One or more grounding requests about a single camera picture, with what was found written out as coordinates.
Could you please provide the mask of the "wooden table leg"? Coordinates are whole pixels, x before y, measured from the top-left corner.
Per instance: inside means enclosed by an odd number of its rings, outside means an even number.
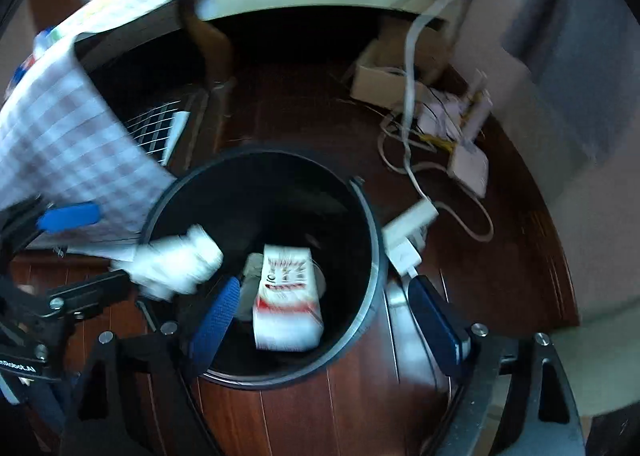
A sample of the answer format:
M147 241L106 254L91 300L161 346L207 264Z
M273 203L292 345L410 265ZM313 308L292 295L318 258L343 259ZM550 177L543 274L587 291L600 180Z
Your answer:
M231 44L227 35L198 18L195 0L179 0L178 14L181 25L204 60L209 92L225 98L232 86Z

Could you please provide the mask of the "white wifi router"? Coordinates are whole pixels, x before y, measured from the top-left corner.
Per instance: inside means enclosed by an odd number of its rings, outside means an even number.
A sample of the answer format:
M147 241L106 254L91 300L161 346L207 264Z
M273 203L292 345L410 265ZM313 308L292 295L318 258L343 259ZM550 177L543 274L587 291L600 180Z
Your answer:
M461 96L427 87L416 120L424 142L448 151L448 174L479 198L485 197L488 181L488 159L475 145L492 109L486 84L486 74L476 70Z

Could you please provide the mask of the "red paper cup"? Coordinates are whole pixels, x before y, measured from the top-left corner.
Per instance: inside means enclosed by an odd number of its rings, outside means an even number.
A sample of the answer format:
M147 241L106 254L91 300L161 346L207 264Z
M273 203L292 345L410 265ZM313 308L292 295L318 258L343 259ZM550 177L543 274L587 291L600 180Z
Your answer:
M239 305L234 315L237 320L250 321L253 319L253 306L262 278L263 264L264 255L262 253L251 253L245 262L241 276Z

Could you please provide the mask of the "grey curtain right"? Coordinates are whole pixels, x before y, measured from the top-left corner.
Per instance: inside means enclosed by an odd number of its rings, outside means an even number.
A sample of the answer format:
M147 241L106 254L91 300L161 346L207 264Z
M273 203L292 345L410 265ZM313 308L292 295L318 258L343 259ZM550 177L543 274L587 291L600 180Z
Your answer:
M639 25L624 0L525 0L503 39L566 134L611 156L639 104Z

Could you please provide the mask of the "cardboard box under bed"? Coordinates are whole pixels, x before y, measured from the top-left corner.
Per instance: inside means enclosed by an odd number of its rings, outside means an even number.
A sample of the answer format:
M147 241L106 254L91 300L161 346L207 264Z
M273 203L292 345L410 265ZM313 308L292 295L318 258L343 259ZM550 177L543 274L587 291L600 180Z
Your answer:
M403 26L390 26L366 48L356 61L352 98L384 109L395 109L402 104L406 87L406 33ZM424 29L414 54L416 93L439 77L448 60L449 46L442 34Z

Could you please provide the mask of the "black plastic trash bucket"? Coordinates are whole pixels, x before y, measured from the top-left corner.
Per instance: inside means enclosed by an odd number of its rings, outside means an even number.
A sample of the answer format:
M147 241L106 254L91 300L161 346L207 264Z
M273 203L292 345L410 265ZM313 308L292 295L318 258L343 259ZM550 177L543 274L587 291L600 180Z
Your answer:
M235 389L288 386L369 326L387 261L352 176L296 151L235 149L173 182L141 239L193 225L221 249L220 268L156 310L178 323L194 374Z

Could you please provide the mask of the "purple checkered tablecloth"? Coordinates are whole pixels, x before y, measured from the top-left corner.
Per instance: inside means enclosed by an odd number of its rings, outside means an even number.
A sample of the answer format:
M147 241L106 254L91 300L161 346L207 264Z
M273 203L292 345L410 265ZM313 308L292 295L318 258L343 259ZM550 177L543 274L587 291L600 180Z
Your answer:
M92 202L98 223L34 231L34 249L133 239L174 181L90 80L76 55L82 34L118 29L173 0L90 0L59 26L61 38L30 67L1 108L1 206L31 197L66 207Z

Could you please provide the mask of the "clear plastic wrap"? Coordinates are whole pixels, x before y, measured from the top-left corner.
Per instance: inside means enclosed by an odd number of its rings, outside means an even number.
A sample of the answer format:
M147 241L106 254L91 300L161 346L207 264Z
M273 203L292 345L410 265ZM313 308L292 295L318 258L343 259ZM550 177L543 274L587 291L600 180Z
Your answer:
M170 301L176 294L194 294L221 267L224 254L200 225L184 235L137 246L130 261L113 261L111 271L124 271L149 299Z

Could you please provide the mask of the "white power strip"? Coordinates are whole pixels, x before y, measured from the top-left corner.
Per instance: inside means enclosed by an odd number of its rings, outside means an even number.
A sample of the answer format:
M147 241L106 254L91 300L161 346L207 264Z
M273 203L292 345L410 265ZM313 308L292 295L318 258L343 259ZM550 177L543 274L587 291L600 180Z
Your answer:
M437 216L433 202L428 198L421 199L383 227L387 257L400 277L418 274L416 268L422 263L427 228Z

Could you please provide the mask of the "red white paper box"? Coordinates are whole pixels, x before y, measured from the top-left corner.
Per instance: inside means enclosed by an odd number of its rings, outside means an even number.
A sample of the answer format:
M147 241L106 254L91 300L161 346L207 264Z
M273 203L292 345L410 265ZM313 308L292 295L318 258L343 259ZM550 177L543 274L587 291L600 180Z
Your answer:
M309 249L265 245L253 332L263 351L305 352L319 345L323 321Z

